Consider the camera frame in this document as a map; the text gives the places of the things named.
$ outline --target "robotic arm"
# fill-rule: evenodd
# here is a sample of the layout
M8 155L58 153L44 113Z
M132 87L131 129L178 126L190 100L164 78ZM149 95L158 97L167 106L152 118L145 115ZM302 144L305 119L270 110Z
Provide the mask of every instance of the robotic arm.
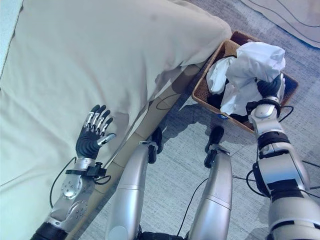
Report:
M105 105L96 105L89 112L75 146L78 159L73 169L66 171L59 199L31 240L64 240L86 212L95 178L106 174L95 159L100 147L116 136L106 134L113 119L106 120L110 111L103 113L105 109Z
M259 159L252 170L259 191L270 198L267 240L320 240L320 206L306 193L309 175L278 122L283 74L257 83L263 99L247 105Z

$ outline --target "silver metal panel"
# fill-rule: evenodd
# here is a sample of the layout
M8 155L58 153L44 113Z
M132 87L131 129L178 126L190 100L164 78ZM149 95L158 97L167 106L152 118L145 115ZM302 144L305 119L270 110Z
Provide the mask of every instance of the silver metal panel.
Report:
M231 205L231 161L226 153L221 152L215 156L188 239L227 239Z

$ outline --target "white cloth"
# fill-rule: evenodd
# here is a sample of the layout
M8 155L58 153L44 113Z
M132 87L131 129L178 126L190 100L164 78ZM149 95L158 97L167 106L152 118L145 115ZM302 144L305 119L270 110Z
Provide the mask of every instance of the white cloth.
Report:
M206 74L206 83L211 94L221 94L225 89L226 71L235 60L234 56L224 57L216 61Z
M235 89L228 86L220 111L245 116L247 103L262 99L255 79L272 82L286 66L285 50L264 42L248 42L240 46L236 53L237 58L225 73Z
M114 118L106 163L170 81L157 77L203 62L230 35L186 2L24 0L0 80L0 239L29 239L46 218L94 105Z

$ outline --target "crumpled white fabric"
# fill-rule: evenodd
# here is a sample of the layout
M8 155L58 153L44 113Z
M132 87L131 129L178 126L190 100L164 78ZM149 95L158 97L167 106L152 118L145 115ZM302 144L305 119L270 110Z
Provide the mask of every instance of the crumpled white fabric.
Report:
M236 58L229 56L216 61L206 74L206 83L211 94L221 94L225 89L226 71Z
M285 50L264 42L248 42L236 53L237 58L225 73L235 89L226 85L220 111L245 116L247 103L262 99L255 79L272 82L286 66Z

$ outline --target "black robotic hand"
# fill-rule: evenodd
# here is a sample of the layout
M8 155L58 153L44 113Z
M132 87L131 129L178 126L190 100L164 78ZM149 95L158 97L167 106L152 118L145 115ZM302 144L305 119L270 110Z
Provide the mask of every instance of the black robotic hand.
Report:
M106 105L96 105L86 117L75 145L76 154L79 158L96 159L102 145L116 137L114 133L106 134L107 127L113 121L113 118L105 121L110 114L110 110L103 113L105 109Z

